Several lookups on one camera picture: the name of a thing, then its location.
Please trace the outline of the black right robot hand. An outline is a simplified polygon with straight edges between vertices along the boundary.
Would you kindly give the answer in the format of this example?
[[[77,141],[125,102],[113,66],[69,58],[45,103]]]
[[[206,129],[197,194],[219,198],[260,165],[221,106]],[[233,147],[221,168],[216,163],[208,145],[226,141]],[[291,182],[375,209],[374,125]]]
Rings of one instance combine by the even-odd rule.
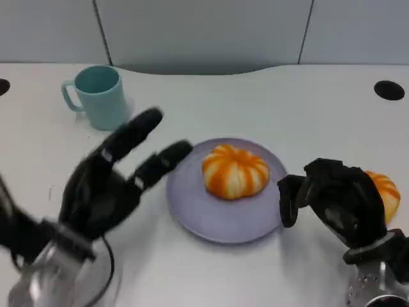
[[[294,226],[298,211],[310,207],[349,248],[363,248],[386,236],[382,198],[361,168],[318,158],[304,171],[304,176],[287,175],[277,183],[284,227]]]

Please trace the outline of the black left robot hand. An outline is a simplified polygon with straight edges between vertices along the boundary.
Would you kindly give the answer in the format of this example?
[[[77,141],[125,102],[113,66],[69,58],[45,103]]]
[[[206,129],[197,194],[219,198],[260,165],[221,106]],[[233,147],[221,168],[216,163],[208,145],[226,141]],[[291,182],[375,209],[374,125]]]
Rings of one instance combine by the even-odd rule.
[[[114,169],[163,119],[149,108],[118,127],[76,167],[66,183],[59,222],[90,241],[104,236],[130,216],[141,196],[172,172],[193,150],[186,139],[151,154],[127,178]]]

